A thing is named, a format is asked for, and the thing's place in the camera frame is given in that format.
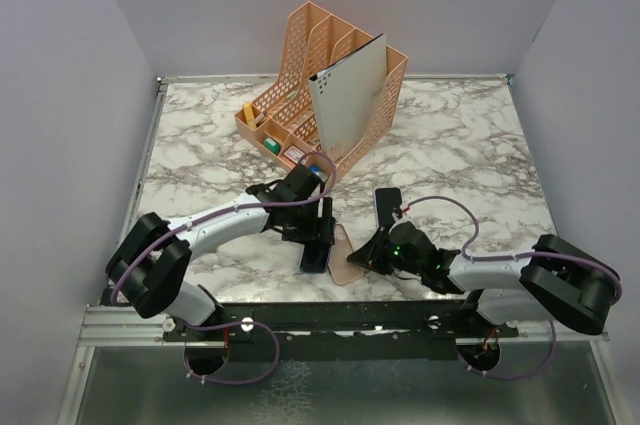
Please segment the black smartphone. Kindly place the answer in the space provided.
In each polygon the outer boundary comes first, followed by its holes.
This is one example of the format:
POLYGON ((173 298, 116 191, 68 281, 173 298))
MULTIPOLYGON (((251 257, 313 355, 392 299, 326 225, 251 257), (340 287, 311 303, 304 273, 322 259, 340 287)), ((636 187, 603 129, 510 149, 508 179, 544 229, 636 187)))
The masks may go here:
POLYGON ((374 207, 377 227, 389 230, 402 218, 402 192, 397 187, 382 187, 374 190, 374 207))

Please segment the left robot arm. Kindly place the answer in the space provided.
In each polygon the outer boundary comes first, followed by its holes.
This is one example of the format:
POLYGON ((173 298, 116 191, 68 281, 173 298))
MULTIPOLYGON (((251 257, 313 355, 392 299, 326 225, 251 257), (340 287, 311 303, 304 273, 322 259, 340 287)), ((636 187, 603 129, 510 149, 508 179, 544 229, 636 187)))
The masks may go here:
POLYGON ((335 176, 297 164, 282 179, 248 187, 230 202, 171 220, 150 212, 137 220, 106 266, 112 302, 124 297, 142 318, 166 314, 206 340, 220 330, 220 303, 186 281, 192 260, 267 230, 284 241, 331 246, 335 176))

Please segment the blue-edged smartphone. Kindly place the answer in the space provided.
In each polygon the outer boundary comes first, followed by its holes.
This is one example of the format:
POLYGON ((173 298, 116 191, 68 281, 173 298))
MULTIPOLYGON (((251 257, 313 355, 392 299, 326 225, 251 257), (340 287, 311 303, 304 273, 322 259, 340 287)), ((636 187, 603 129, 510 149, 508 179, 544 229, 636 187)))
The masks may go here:
POLYGON ((328 268, 331 246, 309 243, 303 248, 299 270, 304 274, 323 274, 328 268))

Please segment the pink phone case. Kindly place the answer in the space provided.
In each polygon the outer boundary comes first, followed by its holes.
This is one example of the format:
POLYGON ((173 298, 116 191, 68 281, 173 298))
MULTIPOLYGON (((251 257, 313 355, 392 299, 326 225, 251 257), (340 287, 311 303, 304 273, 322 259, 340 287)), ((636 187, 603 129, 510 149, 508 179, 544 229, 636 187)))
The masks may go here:
POLYGON ((331 247, 328 260, 328 270, 333 282, 344 286, 361 279, 364 270, 347 258, 354 251, 351 240, 342 224, 336 224, 334 229, 334 245, 331 247))

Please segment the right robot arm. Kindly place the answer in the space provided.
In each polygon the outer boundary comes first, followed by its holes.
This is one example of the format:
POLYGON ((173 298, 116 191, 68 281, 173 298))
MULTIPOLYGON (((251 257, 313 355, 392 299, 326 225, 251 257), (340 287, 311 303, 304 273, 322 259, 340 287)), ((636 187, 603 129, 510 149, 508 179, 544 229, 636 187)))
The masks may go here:
POLYGON ((554 235, 543 235, 533 255, 463 256, 436 247, 410 222, 381 227, 347 261, 380 275, 396 271, 419 278, 439 294, 466 294, 461 328, 481 336, 509 321, 556 320, 585 335, 598 335, 618 296, 619 276, 554 235))

